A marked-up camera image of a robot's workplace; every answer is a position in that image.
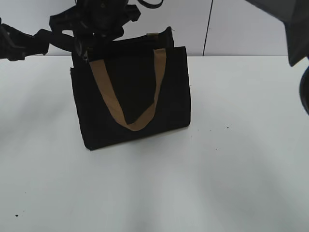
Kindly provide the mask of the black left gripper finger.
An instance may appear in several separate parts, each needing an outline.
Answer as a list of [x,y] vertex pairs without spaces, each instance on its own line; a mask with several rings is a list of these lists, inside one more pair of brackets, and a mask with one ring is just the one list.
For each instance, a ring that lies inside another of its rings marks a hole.
[[75,50],[74,38],[72,36],[52,31],[48,31],[48,33],[49,43],[53,46],[68,52]]

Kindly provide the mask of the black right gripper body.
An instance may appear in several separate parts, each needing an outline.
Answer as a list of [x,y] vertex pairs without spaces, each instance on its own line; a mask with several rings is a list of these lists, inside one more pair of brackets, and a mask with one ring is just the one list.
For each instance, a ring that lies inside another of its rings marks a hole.
[[124,35],[123,26],[137,21],[140,11],[127,0],[77,0],[69,9],[50,16],[52,32],[74,38],[77,55],[97,45],[108,44]]

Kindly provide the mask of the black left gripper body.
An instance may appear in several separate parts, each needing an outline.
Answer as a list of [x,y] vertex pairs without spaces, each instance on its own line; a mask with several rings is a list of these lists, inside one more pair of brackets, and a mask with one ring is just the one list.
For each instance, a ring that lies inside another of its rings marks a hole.
[[33,55],[46,55],[49,43],[37,34],[29,35],[0,21],[0,59],[9,61],[25,60]]

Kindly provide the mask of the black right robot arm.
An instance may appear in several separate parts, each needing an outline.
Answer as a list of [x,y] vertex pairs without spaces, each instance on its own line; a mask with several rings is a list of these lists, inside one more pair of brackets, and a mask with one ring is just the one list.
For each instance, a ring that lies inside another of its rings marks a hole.
[[[148,8],[152,24],[174,17],[177,31],[190,43],[198,41],[204,55],[273,55],[287,46],[291,66],[309,55],[309,3],[306,0],[159,0]],[[124,34],[125,21],[140,12],[127,0],[78,0],[50,17],[50,28],[70,30],[79,37],[95,34],[113,39]]]

